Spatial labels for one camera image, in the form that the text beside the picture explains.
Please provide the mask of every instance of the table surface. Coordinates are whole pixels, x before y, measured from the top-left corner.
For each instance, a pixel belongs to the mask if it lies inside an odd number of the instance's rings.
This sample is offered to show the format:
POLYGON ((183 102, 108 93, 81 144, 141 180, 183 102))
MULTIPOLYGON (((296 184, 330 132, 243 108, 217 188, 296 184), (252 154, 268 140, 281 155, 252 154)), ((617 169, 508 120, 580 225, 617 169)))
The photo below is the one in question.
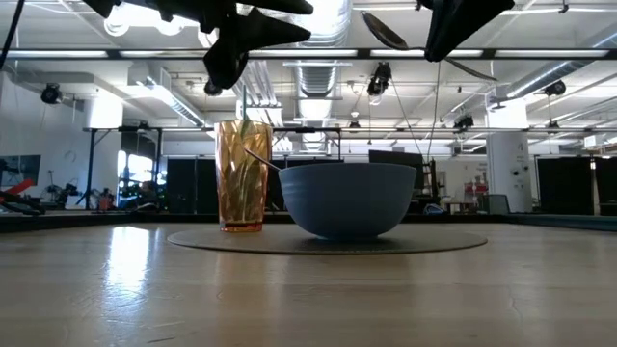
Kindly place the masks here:
POLYGON ((617 341, 617 234, 442 225, 485 235, 489 244, 436 254, 288 256, 166 241, 185 228, 0 235, 0 346, 617 341))

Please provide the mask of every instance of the black partition wall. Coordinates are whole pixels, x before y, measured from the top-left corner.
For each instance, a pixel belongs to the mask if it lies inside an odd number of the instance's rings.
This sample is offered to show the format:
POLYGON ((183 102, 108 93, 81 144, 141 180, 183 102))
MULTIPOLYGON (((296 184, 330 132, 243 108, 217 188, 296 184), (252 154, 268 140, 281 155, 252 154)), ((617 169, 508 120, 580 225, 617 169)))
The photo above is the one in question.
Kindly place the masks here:
POLYGON ((591 158, 538 159, 543 213, 593 215, 591 158))
POLYGON ((617 158, 596 158, 600 214, 617 216, 617 158))
MULTIPOLYGON (((272 161, 279 168, 340 162, 342 161, 330 159, 272 161)), ((219 213, 216 165, 213 159, 169 159, 167 166, 167 190, 171 213, 219 213)), ((266 210, 284 211, 281 182, 279 176, 272 171, 268 174, 266 210)))

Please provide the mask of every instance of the ceiling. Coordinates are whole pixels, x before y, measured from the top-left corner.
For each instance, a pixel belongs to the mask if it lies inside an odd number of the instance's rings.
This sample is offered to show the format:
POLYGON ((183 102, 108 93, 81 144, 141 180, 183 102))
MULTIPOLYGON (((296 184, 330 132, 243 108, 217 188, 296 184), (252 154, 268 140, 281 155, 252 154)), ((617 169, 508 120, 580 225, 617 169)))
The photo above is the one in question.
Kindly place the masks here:
MULTIPOLYGON (((617 1, 600 2, 601 0, 577 0, 573 7, 604 10, 606 12, 568 12, 565 14, 543 13, 504 15, 482 28, 462 47, 536 47, 536 48, 571 48, 584 47, 585 39, 617 24, 617 1)), ((155 28, 135 27, 125 35, 116 38, 108 35, 103 28, 103 21, 98 15, 80 1, 28 1, 18 31, 18 38, 13 47, 19 48, 198 48, 202 47, 198 40, 196 27, 185 27, 178 35, 168 37, 161 35, 155 28)), ((410 46, 424 45, 428 34, 431 12, 422 10, 406 10, 414 3, 409 1, 364 0, 355 1, 352 22, 347 45, 353 48, 381 47, 373 39, 361 22, 358 9, 370 9, 385 21, 393 30, 400 33, 410 46), (397 11, 386 11, 392 7, 397 11)), ((4 37, 15 6, 14 1, 0 0, 0 37, 4 37)), ((561 6, 561 1, 517 0, 516 9, 554 9, 561 6)), ((493 74, 499 80, 499 85, 514 83, 530 72, 544 66, 542 61, 461 61, 485 74, 493 74)), ((268 75, 273 83, 278 101, 282 104, 282 119, 293 121, 298 118, 296 86, 294 69, 284 67, 283 61, 268 61, 268 75)), ((401 106, 408 115, 411 124, 431 126, 437 121, 437 126, 451 126, 458 113, 450 111, 467 101, 466 106, 472 112, 476 126, 484 123, 482 100, 484 93, 495 85, 465 74, 449 63, 441 63, 440 79, 438 81, 439 64, 423 61, 396 60, 390 62, 396 88, 390 86, 383 101, 377 106, 368 105, 366 93, 362 93, 367 78, 373 73, 377 62, 354 60, 351 66, 342 67, 337 80, 337 100, 333 103, 333 111, 329 125, 347 126, 351 112, 360 113, 362 127, 404 125, 401 106)), ((149 62, 150 70, 162 67, 170 73, 175 93, 182 95, 191 105, 203 113, 205 119, 211 114, 235 112, 236 96, 225 92, 218 97, 206 97, 202 92, 203 82, 207 80, 204 67, 199 61, 156 61, 149 62)), ((127 70, 132 65, 130 61, 117 62, 19 62, 17 67, 22 73, 44 72, 88 72, 106 81, 120 91, 130 93, 131 82, 127 79, 127 70)), ((527 117, 530 125, 545 123, 549 117, 585 110, 596 103, 606 101, 617 95, 617 78, 606 79, 617 73, 617 62, 604 61, 593 63, 568 76, 563 81, 568 86, 568 93, 578 89, 583 92, 573 93, 563 100, 555 99, 547 107, 545 96, 530 95, 527 102, 527 117), (586 88, 602 79, 603 83, 593 88, 586 88)), ((151 98, 134 100, 131 105, 139 112, 131 113, 139 117, 151 118, 152 121, 177 123, 176 115, 151 98)), ((599 113, 591 113, 585 117, 571 120, 567 126, 589 126, 598 122, 610 124, 615 118, 617 122, 617 103, 615 108, 603 109, 599 113)), ((563 139, 578 141, 582 135, 569 135, 563 139)), ((440 137, 453 137, 452 134, 440 134, 440 137)))

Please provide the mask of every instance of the cable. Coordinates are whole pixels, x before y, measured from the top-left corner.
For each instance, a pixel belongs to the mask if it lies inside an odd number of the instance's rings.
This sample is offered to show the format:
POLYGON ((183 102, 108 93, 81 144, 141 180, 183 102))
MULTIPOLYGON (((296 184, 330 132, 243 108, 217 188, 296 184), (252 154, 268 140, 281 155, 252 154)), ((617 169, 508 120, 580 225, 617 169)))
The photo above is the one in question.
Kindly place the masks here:
POLYGON ((13 21, 11 22, 11 28, 9 29, 9 33, 7 34, 7 39, 4 42, 4 47, 2 47, 2 54, 0 55, 0 70, 4 67, 4 62, 7 60, 7 56, 9 55, 9 49, 11 49, 11 43, 13 43, 13 37, 15 36, 15 31, 17 31, 17 24, 19 23, 19 18, 21 17, 21 12, 23 11, 23 5, 26 0, 18 0, 17 8, 15 9, 15 13, 13 14, 13 21))
POLYGON ((45 6, 41 6, 41 5, 37 5, 37 4, 32 4, 32 3, 28 3, 26 4, 28 6, 32 6, 35 7, 37 9, 41 9, 41 10, 45 10, 45 11, 49 11, 51 13, 60 13, 60 14, 96 14, 96 12, 94 11, 87 11, 87 12, 71 12, 71 11, 58 11, 58 10, 52 10, 49 8, 46 8, 45 6))
POLYGON ((422 150, 420 149, 420 146, 417 144, 416 135, 414 135, 414 130, 412 129, 412 125, 409 123, 409 119, 407 118, 407 115, 405 114, 405 108, 403 107, 403 102, 401 101, 400 96, 398 96, 398 90, 396 89, 396 83, 394 82, 394 78, 391 77, 390 80, 392 81, 392 87, 394 88, 394 93, 396 93, 396 99, 398 100, 398 105, 401 107, 403 118, 405 119, 405 122, 407 123, 407 127, 409 127, 409 131, 412 133, 412 138, 414 138, 414 142, 416 143, 417 153, 422 155, 422 150))
POLYGON ((433 135, 435 134, 435 125, 437 124, 437 106, 440 102, 440 79, 442 77, 442 63, 437 67, 437 87, 435 89, 435 115, 433 117, 433 127, 431 128, 431 139, 428 142, 428 152, 426 153, 426 161, 431 160, 431 145, 433 145, 433 135))

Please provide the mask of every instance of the white column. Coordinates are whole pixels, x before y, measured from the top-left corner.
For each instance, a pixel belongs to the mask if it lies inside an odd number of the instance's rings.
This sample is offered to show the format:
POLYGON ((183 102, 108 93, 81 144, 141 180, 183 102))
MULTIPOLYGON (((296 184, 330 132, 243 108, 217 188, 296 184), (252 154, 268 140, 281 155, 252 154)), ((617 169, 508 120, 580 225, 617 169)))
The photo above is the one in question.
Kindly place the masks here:
POLYGON ((501 103, 504 108, 487 105, 488 127, 513 128, 487 137, 489 164, 489 194, 508 197, 511 212, 531 212, 531 175, 527 134, 515 129, 527 128, 524 100, 501 103))

